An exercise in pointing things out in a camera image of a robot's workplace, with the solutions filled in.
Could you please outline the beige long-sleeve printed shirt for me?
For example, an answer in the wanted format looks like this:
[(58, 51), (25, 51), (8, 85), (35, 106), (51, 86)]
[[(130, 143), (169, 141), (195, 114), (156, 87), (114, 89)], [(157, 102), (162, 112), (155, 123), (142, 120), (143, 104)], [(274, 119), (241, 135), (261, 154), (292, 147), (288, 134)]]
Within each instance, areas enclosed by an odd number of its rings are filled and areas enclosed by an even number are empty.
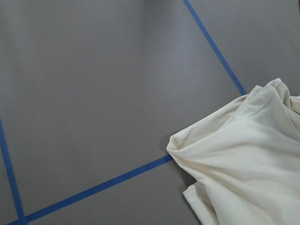
[(300, 222), (300, 99), (275, 79), (170, 137), (204, 225)]

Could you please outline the brown table mat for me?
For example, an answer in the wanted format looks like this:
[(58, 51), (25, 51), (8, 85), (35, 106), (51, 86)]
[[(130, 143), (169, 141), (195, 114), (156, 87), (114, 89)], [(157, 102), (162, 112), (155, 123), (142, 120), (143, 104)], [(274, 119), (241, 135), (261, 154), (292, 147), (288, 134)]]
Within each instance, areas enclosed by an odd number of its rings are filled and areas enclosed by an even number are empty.
[(300, 93), (297, 0), (3, 0), (0, 222), (198, 225), (171, 135), (256, 85)]

